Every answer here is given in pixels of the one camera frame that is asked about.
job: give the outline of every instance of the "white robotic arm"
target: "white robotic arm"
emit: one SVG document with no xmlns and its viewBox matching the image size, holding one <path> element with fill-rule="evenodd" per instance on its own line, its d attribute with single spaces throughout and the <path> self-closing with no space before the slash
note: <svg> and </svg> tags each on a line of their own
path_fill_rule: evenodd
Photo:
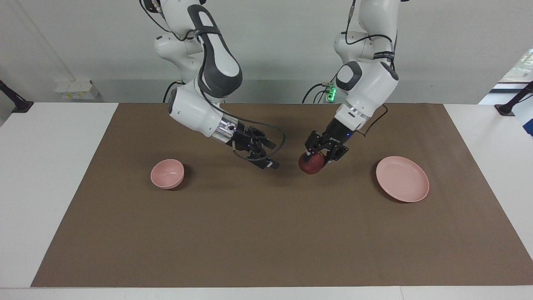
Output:
<svg viewBox="0 0 533 300">
<path fill-rule="evenodd" d="M 215 20 L 203 7 L 206 0 L 144 0 L 160 13 L 172 33 L 155 40 L 157 53 L 174 63 L 186 85 L 172 91 L 169 115 L 233 151 L 246 151 L 246 160 L 264 168 L 278 168 L 263 146 L 274 149 L 265 133 L 241 123 L 220 108 L 220 102 L 243 81 L 239 63 L 228 49 Z M 203 52 L 203 60 L 193 55 Z"/>
<path fill-rule="evenodd" d="M 346 93 L 326 131 L 313 131 L 300 158 L 302 170 L 312 157 L 323 159 L 321 167 L 339 160 L 349 149 L 348 139 L 374 115 L 398 85 L 394 70 L 395 38 L 400 2 L 409 0 L 361 0 L 359 23 L 366 32 L 347 31 L 335 38 L 334 48 L 344 64 L 336 86 Z M 355 1 L 350 11 L 353 14 Z M 316 173 L 320 168 L 308 173 Z"/>
</svg>

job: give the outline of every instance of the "blue object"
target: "blue object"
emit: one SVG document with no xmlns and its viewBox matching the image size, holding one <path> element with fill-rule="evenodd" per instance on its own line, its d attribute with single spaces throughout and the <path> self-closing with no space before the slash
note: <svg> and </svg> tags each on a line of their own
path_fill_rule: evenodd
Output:
<svg viewBox="0 0 533 300">
<path fill-rule="evenodd" d="M 533 136 L 533 119 L 531 119 L 529 122 L 527 122 L 525 125 L 524 125 L 524 129 L 531 135 Z"/>
</svg>

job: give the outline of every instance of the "black base foot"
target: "black base foot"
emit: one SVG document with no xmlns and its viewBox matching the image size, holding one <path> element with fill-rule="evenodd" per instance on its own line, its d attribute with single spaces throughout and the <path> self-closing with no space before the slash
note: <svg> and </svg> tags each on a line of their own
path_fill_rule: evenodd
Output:
<svg viewBox="0 0 533 300">
<path fill-rule="evenodd" d="M 502 110 L 500 109 L 500 107 L 502 107 L 503 104 L 496 104 L 494 107 L 496 107 L 496 110 L 500 113 L 500 115 L 502 116 L 505 116 L 505 117 L 514 117 L 515 115 L 513 114 L 513 112 L 510 112 L 510 113 L 506 113 L 506 112 L 502 112 Z"/>
<path fill-rule="evenodd" d="M 28 110 L 30 110 L 31 106 L 33 105 L 33 102 L 32 102 L 32 101 L 28 101 L 27 103 L 28 103 L 28 106 L 27 106 L 27 107 L 25 107 L 25 108 L 23 108 L 23 109 L 18 109 L 18 108 L 15 107 L 15 109 L 12 110 L 11 112 L 12 112 L 13 114 L 27 113 Z"/>
</svg>

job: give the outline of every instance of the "white electrical box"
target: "white electrical box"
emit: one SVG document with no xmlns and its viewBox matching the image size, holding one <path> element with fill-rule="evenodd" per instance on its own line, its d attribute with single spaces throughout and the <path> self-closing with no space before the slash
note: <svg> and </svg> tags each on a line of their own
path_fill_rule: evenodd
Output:
<svg viewBox="0 0 533 300">
<path fill-rule="evenodd" d="M 100 93 L 91 81 L 58 82 L 55 93 L 63 100 L 96 100 Z"/>
</svg>

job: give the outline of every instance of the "black stand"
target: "black stand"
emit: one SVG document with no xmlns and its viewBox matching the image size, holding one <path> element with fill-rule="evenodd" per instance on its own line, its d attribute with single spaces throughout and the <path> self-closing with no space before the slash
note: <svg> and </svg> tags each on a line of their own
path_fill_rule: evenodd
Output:
<svg viewBox="0 0 533 300">
<path fill-rule="evenodd" d="M 496 107 L 496 110 L 500 113 L 502 116 L 512 116 L 513 114 L 513 107 L 520 102 L 527 94 L 531 93 L 533 91 L 533 81 L 531 81 L 528 85 L 526 85 L 525 88 L 523 88 L 516 96 L 511 99 L 507 104 L 496 104 L 494 107 Z"/>
<path fill-rule="evenodd" d="M 5 85 L 1 80 L 0 91 L 4 92 L 4 94 L 15 104 L 15 109 L 12 111 L 12 113 L 26 113 L 33 105 L 32 101 L 26 101 L 23 97 Z"/>
</svg>

